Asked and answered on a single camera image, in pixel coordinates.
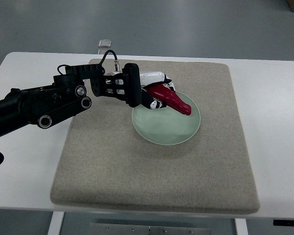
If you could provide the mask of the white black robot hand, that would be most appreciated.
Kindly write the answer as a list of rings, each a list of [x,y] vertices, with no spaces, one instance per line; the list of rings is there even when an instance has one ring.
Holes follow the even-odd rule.
[[[130,86],[124,93],[125,101],[133,108],[140,104],[151,110],[161,109],[167,106],[157,101],[155,98],[152,98],[151,95],[147,93],[147,88],[149,86],[162,84],[176,92],[174,83],[163,72],[140,72],[138,65],[134,63],[127,63],[122,72],[128,75],[129,82],[127,82],[127,85]]]

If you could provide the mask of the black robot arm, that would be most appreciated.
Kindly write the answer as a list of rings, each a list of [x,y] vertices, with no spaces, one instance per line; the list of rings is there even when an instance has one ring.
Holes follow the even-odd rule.
[[[89,109],[92,101],[86,95],[87,79],[96,97],[114,97],[131,107],[140,104],[138,67],[125,65],[116,74],[107,75],[102,64],[65,65],[65,73],[54,76],[51,85],[12,88],[0,100],[0,137],[28,124],[47,129]]]

